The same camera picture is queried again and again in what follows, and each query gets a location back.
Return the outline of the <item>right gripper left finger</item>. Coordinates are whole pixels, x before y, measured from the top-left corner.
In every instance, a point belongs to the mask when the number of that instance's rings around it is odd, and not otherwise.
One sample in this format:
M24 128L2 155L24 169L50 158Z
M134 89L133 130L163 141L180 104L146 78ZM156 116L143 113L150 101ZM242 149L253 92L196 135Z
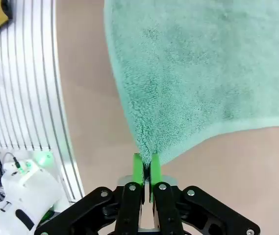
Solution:
M97 235L102 228L115 223L115 235L135 235L144 182L144 166L139 154L133 157L133 175L115 190L98 187L91 193L45 222L36 235Z

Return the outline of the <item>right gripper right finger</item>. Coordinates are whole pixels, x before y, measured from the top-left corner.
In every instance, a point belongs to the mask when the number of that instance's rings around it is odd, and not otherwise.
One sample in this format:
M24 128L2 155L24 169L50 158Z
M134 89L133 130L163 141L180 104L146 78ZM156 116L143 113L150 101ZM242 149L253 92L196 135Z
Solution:
M154 215L162 235L184 235L183 224L202 235L258 235L260 227L197 186L180 190L161 175L159 155L150 163Z

